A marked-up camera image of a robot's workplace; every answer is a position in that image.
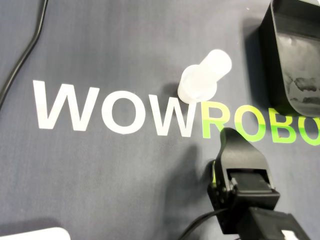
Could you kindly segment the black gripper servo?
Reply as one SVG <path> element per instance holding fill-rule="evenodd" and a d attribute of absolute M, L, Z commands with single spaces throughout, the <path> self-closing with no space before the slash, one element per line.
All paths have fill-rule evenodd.
<path fill-rule="evenodd" d="M 235 230 L 250 207 L 274 210 L 280 193 L 262 175 L 269 171 L 267 159 L 238 131 L 223 128 L 220 141 L 207 192 L 215 210 L 226 209 L 217 217 L 221 228 Z"/>

